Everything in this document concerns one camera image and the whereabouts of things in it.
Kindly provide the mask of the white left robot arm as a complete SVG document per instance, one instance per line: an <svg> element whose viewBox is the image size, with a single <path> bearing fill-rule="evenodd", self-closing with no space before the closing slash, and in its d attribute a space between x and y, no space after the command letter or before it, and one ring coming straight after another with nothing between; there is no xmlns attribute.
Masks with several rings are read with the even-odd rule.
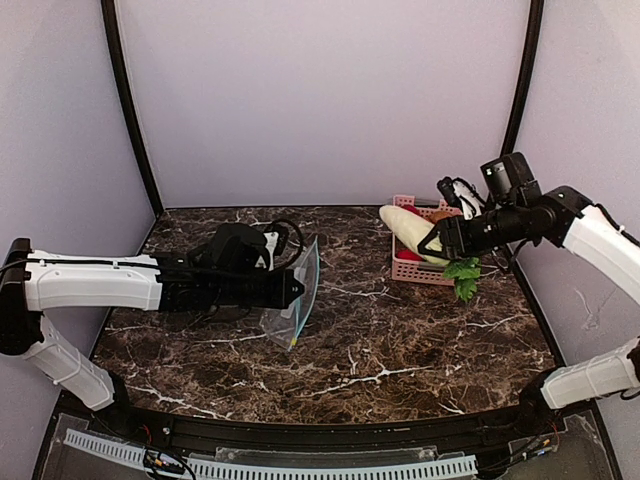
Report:
<svg viewBox="0 0 640 480"><path fill-rule="evenodd" d="M94 412L129 405L122 380L91 362L45 317L66 307L121 307L156 312L262 310L261 328L291 349L314 306L319 284L316 243L300 242L276 262L299 228L276 220L264 230L225 223L186 254L66 256L13 241L1 267L1 352L34 365Z"/></svg>

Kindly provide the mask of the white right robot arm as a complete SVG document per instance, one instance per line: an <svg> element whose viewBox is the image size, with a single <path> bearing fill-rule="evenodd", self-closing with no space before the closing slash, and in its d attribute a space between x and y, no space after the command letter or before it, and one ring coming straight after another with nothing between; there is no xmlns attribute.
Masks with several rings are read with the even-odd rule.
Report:
<svg viewBox="0 0 640 480"><path fill-rule="evenodd" d="M501 156L481 168L489 201L478 216L445 218L420 239L422 255L459 260L508 243L547 240L585 260L631 299L639 298L639 243L606 209L569 186L547 193L520 153ZM639 341L540 375L521 393L524 403L544 410L639 386Z"/></svg>

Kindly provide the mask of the clear zip top bag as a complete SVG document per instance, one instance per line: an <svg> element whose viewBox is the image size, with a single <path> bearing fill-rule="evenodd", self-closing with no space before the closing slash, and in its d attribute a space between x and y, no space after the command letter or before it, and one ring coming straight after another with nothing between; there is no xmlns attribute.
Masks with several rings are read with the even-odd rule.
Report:
<svg viewBox="0 0 640 480"><path fill-rule="evenodd" d="M302 255L293 263L293 278L303 286L303 291L284 310L265 309L259 325L266 337L290 351L310 317L319 286L320 259L318 237L314 237Z"/></svg>

